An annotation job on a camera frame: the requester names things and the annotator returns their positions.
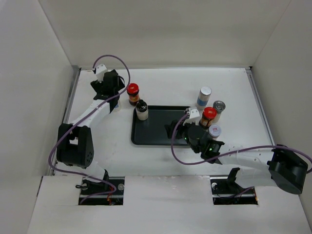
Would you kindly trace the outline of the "black-cap clear bottle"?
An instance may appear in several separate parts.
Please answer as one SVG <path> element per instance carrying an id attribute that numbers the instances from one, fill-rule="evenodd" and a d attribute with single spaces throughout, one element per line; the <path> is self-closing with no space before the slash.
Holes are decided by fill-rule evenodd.
<path id="1" fill-rule="evenodd" d="M 136 115 L 141 121 L 145 121 L 148 118 L 148 105 L 142 99 L 140 99 L 136 104 Z"/>

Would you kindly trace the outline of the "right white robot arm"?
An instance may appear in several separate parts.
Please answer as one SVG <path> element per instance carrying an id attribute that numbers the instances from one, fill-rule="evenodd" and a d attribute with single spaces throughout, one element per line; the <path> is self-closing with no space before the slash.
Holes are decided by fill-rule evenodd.
<path id="1" fill-rule="evenodd" d="M 194 153 L 200 154 L 202 164 L 232 165 L 226 180 L 232 193 L 254 186 L 274 186 L 294 195 L 303 192 L 308 164 L 296 150 L 283 145 L 226 147 L 194 123 L 172 121 L 165 130 L 171 141 L 185 140 Z"/>

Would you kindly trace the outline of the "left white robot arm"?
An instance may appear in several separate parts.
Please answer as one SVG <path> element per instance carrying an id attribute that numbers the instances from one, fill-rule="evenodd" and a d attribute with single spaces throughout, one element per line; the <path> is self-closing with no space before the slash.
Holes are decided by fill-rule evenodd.
<path id="1" fill-rule="evenodd" d="M 108 173 L 94 161 L 92 129 L 118 107 L 119 97 L 103 105 L 101 103 L 119 94 L 125 88 L 125 81 L 116 70 L 97 68 L 95 74 L 97 79 L 91 82 L 91 87 L 96 95 L 91 105 L 73 122 L 63 123 L 58 128 L 58 139 L 61 139 L 72 126 L 77 125 L 57 147 L 57 161 L 64 165 L 61 170 L 73 169 L 87 174 L 93 181 L 93 189 L 102 195 L 109 190 Z"/>

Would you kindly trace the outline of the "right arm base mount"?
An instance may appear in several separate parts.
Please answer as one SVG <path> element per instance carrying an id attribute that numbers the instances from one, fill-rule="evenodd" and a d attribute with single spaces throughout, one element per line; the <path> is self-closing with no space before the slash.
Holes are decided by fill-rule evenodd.
<path id="1" fill-rule="evenodd" d="M 236 184 L 239 168 L 231 169 L 228 176 L 211 176 L 210 184 L 214 205 L 257 205 L 254 187 L 243 188 Z"/>

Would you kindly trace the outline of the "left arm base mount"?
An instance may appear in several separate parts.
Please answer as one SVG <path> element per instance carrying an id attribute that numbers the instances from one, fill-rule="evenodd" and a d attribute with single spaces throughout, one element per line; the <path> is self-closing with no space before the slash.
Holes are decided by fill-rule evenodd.
<path id="1" fill-rule="evenodd" d="M 107 184 L 83 179 L 81 184 L 76 185 L 76 188 L 80 190 L 78 204 L 89 206 L 123 205 L 125 177 L 110 177 L 109 182 L 116 187 L 116 191 L 113 193 L 111 191 L 114 188 Z"/>

